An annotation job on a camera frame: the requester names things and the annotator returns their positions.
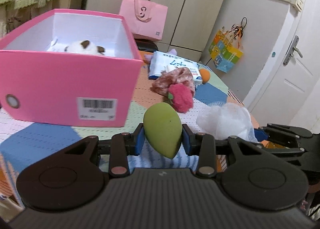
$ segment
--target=colorful bedspread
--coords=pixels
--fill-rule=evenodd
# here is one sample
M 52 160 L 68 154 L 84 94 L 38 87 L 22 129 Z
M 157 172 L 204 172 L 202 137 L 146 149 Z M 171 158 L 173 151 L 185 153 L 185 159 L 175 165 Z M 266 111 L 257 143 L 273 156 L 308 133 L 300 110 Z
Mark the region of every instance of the colorful bedspread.
M 50 125 L 24 122 L 12 119 L 3 109 L 0 110 L 0 164 L 7 183 L 0 183 L 0 193 L 12 192 L 19 204 L 20 197 L 15 188 L 17 175 L 29 165 L 65 148 L 74 142 L 97 135 L 100 139 L 110 139 L 120 132 L 133 132 L 143 121 L 143 115 L 151 105 L 163 101 L 163 96 L 150 90 L 148 67 L 141 68 L 136 89 L 133 94 L 127 121 L 121 128 L 89 128 Z M 179 114 L 182 123 L 187 123 L 193 132 L 200 131 L 196 125 L 198 114 L 214 102 L 234 102 L 242 105 L 232 91 L 213 73 L 208 83 L 198 86 L 194 97 L 194 107 L 186 114 Z M 252 119 L 254 127 L 257 122 Z M 129 168 L 135 167 L 190 167 L 195 169 L 197 156 L 187 156 L 183 147 L 174 159 L 167 159 L 158 154 L 146 141 L 140 156 L 129 156 Z M 108 156 L 101 157 L 100 169 L 108 170 Z

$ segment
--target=colorful paper bag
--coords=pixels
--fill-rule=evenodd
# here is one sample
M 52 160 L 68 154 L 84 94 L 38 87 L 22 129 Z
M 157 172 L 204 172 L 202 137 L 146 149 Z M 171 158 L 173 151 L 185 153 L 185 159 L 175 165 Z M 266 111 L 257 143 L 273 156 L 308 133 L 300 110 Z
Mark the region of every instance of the colorful paper bag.
M 218 31 L 213 39 L 209 53 L 215 67 L 227 73 L 243 55 L 239 49 L 233 46 L 234 34 L 227 31 L 224 33 L 224 28 Z

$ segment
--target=white door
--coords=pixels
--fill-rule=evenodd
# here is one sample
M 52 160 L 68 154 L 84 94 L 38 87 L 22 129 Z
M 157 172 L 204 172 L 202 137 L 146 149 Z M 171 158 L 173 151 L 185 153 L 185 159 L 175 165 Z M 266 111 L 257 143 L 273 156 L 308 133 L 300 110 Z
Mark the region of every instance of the white door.
M 320 0 L 305 0 L 296 30 L 300 40 L 288 65 L 281 64 L 261 99 L 251 111 L 260 125 L 289 125 L 320 76 Z

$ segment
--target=mango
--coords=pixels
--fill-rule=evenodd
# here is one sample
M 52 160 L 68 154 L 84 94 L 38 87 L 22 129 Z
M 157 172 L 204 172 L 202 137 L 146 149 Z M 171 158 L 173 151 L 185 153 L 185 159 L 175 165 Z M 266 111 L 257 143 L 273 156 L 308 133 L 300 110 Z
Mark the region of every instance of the mango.
M 181 120 L 168 103 L 152 105 L 143 116 L 144 133 L 149 144 L 161 155 L 173 159 L 181 145 Z

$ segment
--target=circular hole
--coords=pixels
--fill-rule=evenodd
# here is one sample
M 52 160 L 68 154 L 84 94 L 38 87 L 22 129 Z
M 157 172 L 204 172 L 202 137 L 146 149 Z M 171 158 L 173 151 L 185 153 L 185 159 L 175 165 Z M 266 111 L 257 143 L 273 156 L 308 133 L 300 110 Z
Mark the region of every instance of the circular hole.
M 5 97 L 7 104 L 9 104 L 10 107 L 14 108 L 14 109 L 18 109 L 20 106 L 20 103 L 18 101 L 18 99 L 12 95 L 12 94 L 7 94 Z

